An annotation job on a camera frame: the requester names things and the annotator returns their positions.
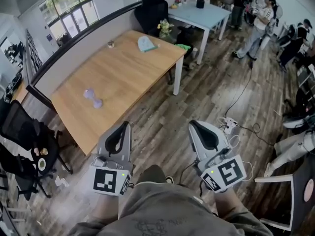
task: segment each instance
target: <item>black chair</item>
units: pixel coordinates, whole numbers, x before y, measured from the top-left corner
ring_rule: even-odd
[[[46,166],[43,170],[38,169],[38,172],[44,176],[50,171],[55,172],[53,168],[55,161],[58,159],[64,168],[72,174],[72,169],[69,169],[65,162],[60,157],[60,151],[69,146],[77,146],[76,143],[60,147],[58,144],[59,136],[62,132],[57,131],[56,136],[53,130],[50,130],[44,123],[32,119],[17,100],[10,103],[5,118],[0,123],[0,135],[11,140],[24,148],[31,150],[31,155],[36,166],[38,161],[43,158]],[[36,156],[34,148],[41,151],[43,148],[48,150],[47,155]]]
[[[53,175],[46,174],[45,176],[39,176],[37,167],[34,167],[34,161],[30,161],[28,158],[20,155],[12,155],[10,151],[0,143],[0,163],[3,170],[14,174],[16,179],[21,178],[24,179],[25,182],[30,183],[28,189],[24,189],[23,191],[18,190],[18,195],[38,193],[36,187],[39,186],[44,195],[47,198],[51,198],[51,196],[45,192],[40,180],[46,177],[53,178]]]
[[[138,20],[145,34],[159,37],[160,30],[158,24],[161,20],[168,18],[168,3],[165,0],[142,0],[142,5],[137,7],[134,11],[134,15]],[[193,50],[193,45],[188,41],[187,34],[193,34],[193,29],[187,29],[183,26],[179,26],[181,31],[177,36],[176,44],[183,44],[190,46],[190,49],[184,55],[184,59],[187,58]],[[189,70],[189,64],[184,63],[185,70]]]

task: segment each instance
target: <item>wooden floor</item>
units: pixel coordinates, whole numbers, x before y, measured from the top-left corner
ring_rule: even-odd
[[[209,37],[203,63],[198,66],[192,62],[191,71],[183,71],[177,97],[172,94],[173,87],[167,84],[166,78],[162,78],[130,110],[125,119],[132,126],[131,161],[136,166],[132,182],[136,182],[141,172],[152,164],[160,165],[166,175],[179,181],[182,170],[195,159],[189,144],[188,122],[196,119],[220,126],[219,118],[224,116],[250,78],[249,60],[236,60],[230,56],[232,51],[242,45],[249,32],[250,30],[227,30],[222,41],[218,41],[217,37]],[[196,34],[197,47],[200,46],[201,37],[202,34]],[[281,72],[273,46],[271,43],[260,53],[258,61],[254,63],[247,89],[227,114],[248,128],[258,123],[261,127],[259,136],[269,143],[274,143],[280,133],[284,133],[284,137],[290,135],[282,126],[281,115],[285,111],[283,101],[286,98],[294,100],[297,91],[295,68],[290,67],[287,74]],[[65,130],[59,117],[31,95],[24,101],[24,107],[30,116],[44,121],[50,128]],[[66,130],[64,133],[66,143],[71,138]],[[253,178],[235,186],[237,195],[259,218],[272,218],[277,211],[290,209],[289,186],[256,184],[253,180],[263,176],[273,148],[247,130],[236,128],[231,137],[234,134],[240,136],[235,152],[253,166]],[[28,154],[10,141],[5,141],[4,144],[14,154]],[[11,207],[30,209],[22,216],[26,223],[18,225],[24,234],[66,235],[75,223],[86,220],[95,207],[97,194],[89,192],[85,187],[85,173],[92,156],[86,157],[79,148],[70,148],[62,153],[62,157],[73,167],[74,174],[68,175],[56,163],[55,177],[64,177],[70,186],[56,187],[53,180],[45,180],[44,187],[53,195],[51,199],[46,199],[39,193],[32,195],[28,202],[23,196],[16,202],[16,182],[11,175],[9,191],[1,191],[2,202],[9,201]],[[293,173],[298,163],[280,168],[277,174]],[[245,167],[251,177],[250,165],[246,163]],[[183,184],[199,193],[199,183],[200,178],[189,168],[183,175]],[[215,209],[213,194],[206,190],[203,193],[203,199]],[[314,209],[299,235],[310,235],[315,229],[311,216],[315,216]]]

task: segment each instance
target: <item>white top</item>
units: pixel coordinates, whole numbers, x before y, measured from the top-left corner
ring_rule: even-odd
[[[257,7],[258,9],[261,9],[261,8],[264,8],[266,7],[266,3],[265,3],[265,0],[256,0],[257,1]]]
[[[265,8],[259,9],[259,15],[268,20],[271,20],[274,17],[274,11],[272,8],[265,7]],[[266,25],[263,24],[258,18],[255,19],[254,25],[260,30],[266,29]]]

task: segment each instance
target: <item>person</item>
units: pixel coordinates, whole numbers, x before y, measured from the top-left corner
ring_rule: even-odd
[[[248,55],[252,60],[257,60],[256,55],[259,49],[260,39],[265,34],[266,26],[272,18],[275,18],[277,13],[276,0],[265,0],[265,2],[267,6],[259,10],[254,21],[251,36],[247,39],[244,47],[232,53],[233,57],[242,59],[245,55]]]
[[[283,164],[295,161],[309,151],[312,151],[315,146],[315,132],[304,131],[301,134],[291,136],[274,145],[277,158],[267,164],[264,177],[270,177],[273,172],[280,168]]]
[[[242,30],[243,13],[247,1],[248,0],[234,0],[231,23],[229,24],[230,27],[235,28],[237,30]]]
[[[282,52],[278,63],[284,72],[287,72],[286,64],[299,53],[303,44],[310,49],[313,48],[311,44],[307,42],[309,28],[313,29],[312,24],[308,19],[305,19],[303,23],[298,26],[297,39],[292,39],[291,43]]]
[[[256,0],[256,5],[258,9],[262,9],[267,6],[265,0]]]
[[[152,165],[141,174],[119,218],[118,197],[101,195],[90,221],[78,223],[68,235],[272,235],[232,188],[215,194],[215,202],[219,217],[189,189],[167,183],[162,169]]]

